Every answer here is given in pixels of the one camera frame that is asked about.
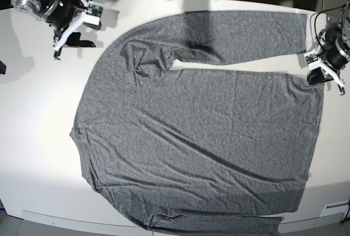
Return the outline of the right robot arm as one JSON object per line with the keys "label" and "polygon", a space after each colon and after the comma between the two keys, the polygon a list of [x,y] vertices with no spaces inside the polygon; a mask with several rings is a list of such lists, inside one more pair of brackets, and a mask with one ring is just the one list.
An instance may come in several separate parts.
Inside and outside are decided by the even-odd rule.
{"label": "right robot arm", "polygon": [[63,47],[94,48],[92,41],[82,41],[76,29],[89,25],[88,0],[1,0],[1,9],[14,9],[27,13],[39,21],[46,22],[54,31],[54,59],[58,60]]}

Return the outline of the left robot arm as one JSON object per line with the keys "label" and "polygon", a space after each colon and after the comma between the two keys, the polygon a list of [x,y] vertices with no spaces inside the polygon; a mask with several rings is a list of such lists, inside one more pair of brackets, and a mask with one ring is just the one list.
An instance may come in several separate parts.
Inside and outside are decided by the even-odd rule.
{"label": "left robot arm", "polygon": [[343,96],[345,82],[341,79],[341,70],[349,63],[349,0],[345,4],[323,10],[323,13],[339,9],[340,16],[336,26],[316,34],[317,44],[313,50],[304,54],[308,66],[307,81],[309,85],[316,85],[334,81]]}

